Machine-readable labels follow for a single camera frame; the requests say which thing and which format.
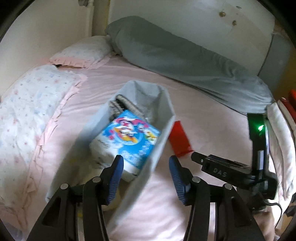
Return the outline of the red and white folded chairs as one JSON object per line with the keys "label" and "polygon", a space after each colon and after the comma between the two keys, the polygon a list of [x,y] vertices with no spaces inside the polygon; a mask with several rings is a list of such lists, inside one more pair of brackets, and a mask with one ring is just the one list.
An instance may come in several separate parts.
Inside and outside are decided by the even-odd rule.
{"label": "red and white folded chairs", "polygon": [[291,115],[293,121],[296,121],[296,91],[291,89],[288,93],[288,99],[282,97],[281,103],[286,107],[288,113]]}

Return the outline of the near floral pink pillow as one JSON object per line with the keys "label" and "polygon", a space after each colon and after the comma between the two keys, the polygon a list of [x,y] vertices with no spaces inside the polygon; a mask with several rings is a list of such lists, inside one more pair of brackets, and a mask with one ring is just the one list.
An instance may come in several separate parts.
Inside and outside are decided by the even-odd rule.
{"label": "near floral pink pillow", "polygon": [[41,180],[42,147],[86,80],[54,65],[39,66],[19,78],[1,102],[1,219],[21,231]]}

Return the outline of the grey-blue long bolster pillow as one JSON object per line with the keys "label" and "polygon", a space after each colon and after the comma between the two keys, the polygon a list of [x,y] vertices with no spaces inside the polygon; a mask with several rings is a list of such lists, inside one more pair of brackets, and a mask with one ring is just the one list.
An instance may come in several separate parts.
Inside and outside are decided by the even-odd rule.
{"label": "grey-blue long bolster pillow", "polygon": [[268,86],[243,66],[144,18],[127,16],[105,31],[128,62],[196,87],[237,112],[264,113],[274,101]]}

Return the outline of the far floral pink pillow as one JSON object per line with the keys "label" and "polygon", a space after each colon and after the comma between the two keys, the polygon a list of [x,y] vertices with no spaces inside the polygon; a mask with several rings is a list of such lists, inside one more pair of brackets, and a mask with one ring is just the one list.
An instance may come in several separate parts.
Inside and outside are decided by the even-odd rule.
{"label": "far floral pink pillow", "polygon": [[93,36],[82,39],[56,53],[49,59],[49,62],[54,65],[96,69],[110,60],[112,51],[109,36]]}

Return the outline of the white folded blanket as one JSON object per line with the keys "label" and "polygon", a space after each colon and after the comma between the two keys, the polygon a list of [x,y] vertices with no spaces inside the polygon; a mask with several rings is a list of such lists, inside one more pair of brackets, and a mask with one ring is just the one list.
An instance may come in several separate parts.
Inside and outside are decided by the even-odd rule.
{"label": "white folded blanket", "polygon": [[281,183],[282,195],[284,199],[288,199],[295,193],[295,142],[292,130],[276,102],[267,107],[267,118],[281,151],[282,158],[278,161],[276,173]]}

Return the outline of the cream bed headboard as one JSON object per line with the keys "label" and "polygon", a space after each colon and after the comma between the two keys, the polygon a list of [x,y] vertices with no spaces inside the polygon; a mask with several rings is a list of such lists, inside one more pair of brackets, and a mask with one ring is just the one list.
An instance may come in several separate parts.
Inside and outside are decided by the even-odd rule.
{"label": "cream bed headboard", "polygon": [[1,38],[1,96],[29,69],[92,35],[93,1],[34,1]]}

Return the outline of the blue cartoon tissue box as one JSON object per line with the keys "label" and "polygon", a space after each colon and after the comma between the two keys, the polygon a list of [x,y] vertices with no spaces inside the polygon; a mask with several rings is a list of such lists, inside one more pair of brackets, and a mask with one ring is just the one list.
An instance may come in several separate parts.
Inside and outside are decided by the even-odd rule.
{"label": "blue cartoon tissue box", "polygon": [[161,132],[125,110],[90,143],[90,151],[101,166],[108,167],[116,155],[124,160],[122,179],[132,181],[142,170]]}

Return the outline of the pink bed sheet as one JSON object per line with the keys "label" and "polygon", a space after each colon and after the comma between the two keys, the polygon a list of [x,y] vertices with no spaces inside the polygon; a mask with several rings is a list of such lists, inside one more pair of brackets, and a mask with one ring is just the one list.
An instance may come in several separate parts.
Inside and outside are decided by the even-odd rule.
{"label": "pink bed sheet", "polygon": [[[205,155],[249,164],[252,143],[247,117],[218,103],[201,91],[178,81],[113,57],[98,69],[76,69],[87,76],[80,91],[63,108],[49,141],[44,145],[43,174],[32,200],[28,218],[33,225],[47,203],[50,185],[64,155],[91,117],[130,80],[151,82],[167,89],[192,149]],[[110,235],[111,240],[182,240],[190,208],[178,200],[169,172],[173,150],[166,143],[151,174],[127,218]]]}

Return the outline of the white wardrobe door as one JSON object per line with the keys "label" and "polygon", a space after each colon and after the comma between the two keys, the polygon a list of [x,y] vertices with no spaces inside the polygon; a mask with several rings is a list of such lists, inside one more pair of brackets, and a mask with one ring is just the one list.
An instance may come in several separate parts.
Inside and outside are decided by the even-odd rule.
{"label": "white wardrobe door", "polygon": [[258,1],[111,1],[109,22],[140,16],[258,74],[274,16]]}

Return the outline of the red packet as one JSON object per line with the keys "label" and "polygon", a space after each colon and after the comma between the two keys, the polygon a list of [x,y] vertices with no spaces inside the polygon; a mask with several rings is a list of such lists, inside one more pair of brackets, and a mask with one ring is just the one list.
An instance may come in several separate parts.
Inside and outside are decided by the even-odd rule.
{"label": "red packet", "polygon": [[181,122],[175,121],[171,133],[169,135],[169,141],[173,149],[174,154],[177,157],[185,156],[193,151],[189,139],[184,131]]}

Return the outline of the floral pink pillow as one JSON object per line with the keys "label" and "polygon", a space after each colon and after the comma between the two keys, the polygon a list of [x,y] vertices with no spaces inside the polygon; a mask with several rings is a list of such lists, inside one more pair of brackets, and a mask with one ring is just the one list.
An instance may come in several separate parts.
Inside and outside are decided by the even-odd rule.
{"label": "floral pink pillow", "polygon": [[56,53],[49,59],[49,62],[54,65],[96,69],[110,60],[112,51],[109,36],[93,36],[82,39]]}
{"label": "floral pink pillow", "polygon": [[21,231],[41,180],[42,147],[86,80],[54,65],[39,66],[19,78],[1,102],[1,219]]}

